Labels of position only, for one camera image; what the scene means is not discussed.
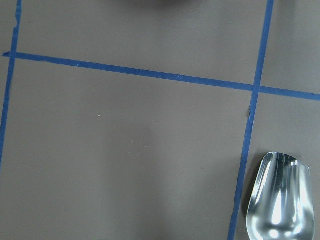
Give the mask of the metal scoop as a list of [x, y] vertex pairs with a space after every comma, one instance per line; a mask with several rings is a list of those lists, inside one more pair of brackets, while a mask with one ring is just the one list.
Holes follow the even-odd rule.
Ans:
[[281, 152], [259, 166], [246, 214], [251, 240], [312, 240], [315, 212], [310, 168]]

